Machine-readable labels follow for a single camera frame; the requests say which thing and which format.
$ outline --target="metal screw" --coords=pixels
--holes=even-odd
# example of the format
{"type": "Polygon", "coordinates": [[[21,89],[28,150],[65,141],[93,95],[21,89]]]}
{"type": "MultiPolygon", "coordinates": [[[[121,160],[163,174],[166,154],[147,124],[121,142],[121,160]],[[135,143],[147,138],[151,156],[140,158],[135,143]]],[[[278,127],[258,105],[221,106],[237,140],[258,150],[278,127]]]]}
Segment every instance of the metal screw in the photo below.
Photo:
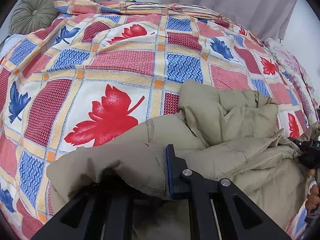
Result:
{"type": "Polygon", "coordinates": [[[190,175],[192,175],[192,170],[185,169],[185,170],[182,171],[182,174],[185,175],[185,176],[190,176],[190,175]]]}
{"type": "Polygon", "coordinates": [[[225,186],[225,187],[228,187],[228,186],[230,186],[231,182],[230,182],[230,180],[228,180],[228,179],[222,179],[222,180],[221,180],[221,184],[222,184],[223,186],[225,186]]]}

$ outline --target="red leaf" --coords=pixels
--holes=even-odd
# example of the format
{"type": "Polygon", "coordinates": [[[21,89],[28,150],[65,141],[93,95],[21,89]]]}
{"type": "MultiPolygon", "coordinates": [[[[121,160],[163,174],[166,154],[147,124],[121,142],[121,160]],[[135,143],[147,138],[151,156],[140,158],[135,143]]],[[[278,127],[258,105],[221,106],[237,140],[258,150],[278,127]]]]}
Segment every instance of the red leaf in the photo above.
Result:
{"type": "Polygon", "coordinates": [[[147,31],[144,27],[139,24],[134,24],[128,28],[124,28],[124,32],[122,33],[123,37],[114,37],[111,41],[108,41],[110,44],[113,44],[117,41],[122,41],[128,38],[137,37],[137,36],[144,36],[147,35],[147,31]]]}
{"type": "Polygon", "coordinates": [[[291,133],[289,134],[292,138],[298,138],[299,137],[299,126],[297,125],[297,121],[293,114],[288,113],[288,119],[289,119],[289,130],[291,133]]]}
{"type": "Polygon", "coordinates": [[[260,58],[261,58],[261,63],[263,65],[263,73],[267,74],[267,75],[270,75],[270,74],[275,75],[277,72],[276,65],[272,64],[271,60],[269,62],[268,60],[266,60],[263,57],[260,57],[260,58]]]}
{"type": "Polygon", "coordinates": [[[242,29],[242,28],[240,28],[239,33],[242,34],[242,35],[247,35],[247,34],[245,33],[245,30],[242,29]]]}
{"type": "Polygon", "coordinates": [[[89,117],[93,121],[78,123],[73,132],[64,138],[67,143],[75,146],[94,139],[93,146],[102,145],[138,124],[138,120],[129,114],[142,103],[144,96],[129,109],[131,99],[125,92],[107,85],[105,94],[101,97],[102,103],[92,102],[89,117]]]}

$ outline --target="bed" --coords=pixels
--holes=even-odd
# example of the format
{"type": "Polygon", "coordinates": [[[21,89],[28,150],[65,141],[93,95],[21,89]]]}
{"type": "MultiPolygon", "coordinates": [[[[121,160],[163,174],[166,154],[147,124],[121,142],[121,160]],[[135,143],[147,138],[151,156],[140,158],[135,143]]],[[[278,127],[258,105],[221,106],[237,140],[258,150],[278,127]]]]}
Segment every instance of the bed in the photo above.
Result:
{"type": "Polygon", "coordinates": [[[51,162],[177,113],[188,78],[275,98],[275,125],[286,137],[319,121],[294,56],[210,9],[89,0],[55,7],[60,15],[50,27],[0,59],[0,208],[20,239],[54,215],[45,173],[51,162]],[[108,110],[110,98],[121,111],[108,110]]]}

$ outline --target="green object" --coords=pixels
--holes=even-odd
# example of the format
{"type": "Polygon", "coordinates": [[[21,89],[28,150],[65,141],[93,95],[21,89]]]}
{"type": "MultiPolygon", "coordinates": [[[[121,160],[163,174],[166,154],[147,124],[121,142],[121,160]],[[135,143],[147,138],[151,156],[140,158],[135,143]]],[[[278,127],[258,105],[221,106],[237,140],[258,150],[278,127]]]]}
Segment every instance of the green object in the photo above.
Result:
{"type": "Polygon", "coordinates": [[[51,25],[58,11],[53,2],[58,0],[22,0],[13,12],[10,34],[29,34],[51,25]]]}

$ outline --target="finger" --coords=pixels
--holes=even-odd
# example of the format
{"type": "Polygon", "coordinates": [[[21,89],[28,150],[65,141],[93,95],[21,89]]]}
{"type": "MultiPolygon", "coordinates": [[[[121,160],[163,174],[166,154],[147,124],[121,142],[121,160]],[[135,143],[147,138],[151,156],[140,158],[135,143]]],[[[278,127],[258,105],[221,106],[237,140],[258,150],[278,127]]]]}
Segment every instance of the finger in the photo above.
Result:
{"type": "Polygon", "coordinates": [[[320,204],[320,198],[316,195],[308,195],[307,200],[309,200],[314,205],[320,204]]]}
{"type": "Polygon", "coordinates": [[[311,189],[310,189],[310,193],[312,194],[312,195],[318,195],[319,194],[319,188],[318,188],[318,185],[313,185],[312,187],[311,187],[311,189]]]}
{"type": "Polygon", "coordinates": [[[312,204],[310,201],[307,201],[305,207],[306,210],[312,210],[315,209],[317,206],[315,204],[312,204]]]}
{"type": "Polygon", "coordinates": [[[310,170],[310,175],[315,178],[316,177],[316,170],[315,169],[310,170]]]}

